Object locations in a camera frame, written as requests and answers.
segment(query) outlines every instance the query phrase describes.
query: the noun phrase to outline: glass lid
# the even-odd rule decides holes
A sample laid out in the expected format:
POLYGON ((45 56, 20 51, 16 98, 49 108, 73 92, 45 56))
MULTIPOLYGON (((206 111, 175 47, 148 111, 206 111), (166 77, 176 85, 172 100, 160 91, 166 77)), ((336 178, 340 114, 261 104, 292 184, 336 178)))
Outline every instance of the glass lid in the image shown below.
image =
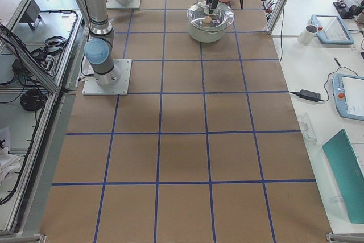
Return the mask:
POLYGON ((214 13, 209 14, 208 11, 206 1, 197 2, 187 10, 188 22, 200 30, 210 32, 225 30, 234 22, 232 9, 222 2, 218 3, 214 13))

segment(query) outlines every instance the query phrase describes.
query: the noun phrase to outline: brown tiled table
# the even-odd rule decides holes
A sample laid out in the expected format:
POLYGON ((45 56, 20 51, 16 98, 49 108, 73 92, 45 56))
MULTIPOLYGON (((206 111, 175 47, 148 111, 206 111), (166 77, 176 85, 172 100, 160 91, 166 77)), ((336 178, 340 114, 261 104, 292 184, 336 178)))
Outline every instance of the brown tiled table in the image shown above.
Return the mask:
POLYGON ((57 242, 325 242, 330 232, 260 0, 213 44, 200 0, 111 11, 129 94, 83 97, 41 232, 57 242))

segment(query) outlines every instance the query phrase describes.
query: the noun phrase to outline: white pot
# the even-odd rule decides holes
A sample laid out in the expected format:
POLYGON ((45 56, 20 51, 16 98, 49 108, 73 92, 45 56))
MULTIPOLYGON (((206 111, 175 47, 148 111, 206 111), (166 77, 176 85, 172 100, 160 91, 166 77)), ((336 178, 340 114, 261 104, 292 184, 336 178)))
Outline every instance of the white pot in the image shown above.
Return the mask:
POLYGON ((209 32, 209 31, 203 31, 199 28, 196 28, 194 25, 188 22, 188 33, 190 36, 199 42, 203 43, 212 43, 216 42, 217 40, 220 40, 226 32, 225 30, 216 31, 216 32, 209 32))

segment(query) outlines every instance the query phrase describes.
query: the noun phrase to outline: white mug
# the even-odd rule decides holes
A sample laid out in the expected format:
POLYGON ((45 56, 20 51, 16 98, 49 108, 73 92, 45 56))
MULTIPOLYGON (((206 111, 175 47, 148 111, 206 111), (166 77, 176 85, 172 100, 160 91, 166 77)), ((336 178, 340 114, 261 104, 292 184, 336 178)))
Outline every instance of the white mug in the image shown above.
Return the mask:
POLYGON ((305 30, 298 36, 298 41, 303 44, 311 42, 312 38, 317 34, 318 29, 314 25, 307 25, 305 30))

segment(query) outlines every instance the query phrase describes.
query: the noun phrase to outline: power adapter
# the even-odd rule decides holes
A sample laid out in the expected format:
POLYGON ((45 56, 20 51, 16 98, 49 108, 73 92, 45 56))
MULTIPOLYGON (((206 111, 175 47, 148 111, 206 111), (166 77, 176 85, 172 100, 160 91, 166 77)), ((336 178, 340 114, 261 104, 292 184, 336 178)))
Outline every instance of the power adapter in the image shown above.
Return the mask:
POLYGON ((321 101, 321 94, 312 92, 312 91, 308 91, 305 89, 301 89, 300 92, 291 92, 291 93, 294 95, 297 95, 298 97, 305 99, 305 100, 309 100, 309 101, 313 101, 313 102, 321 101))

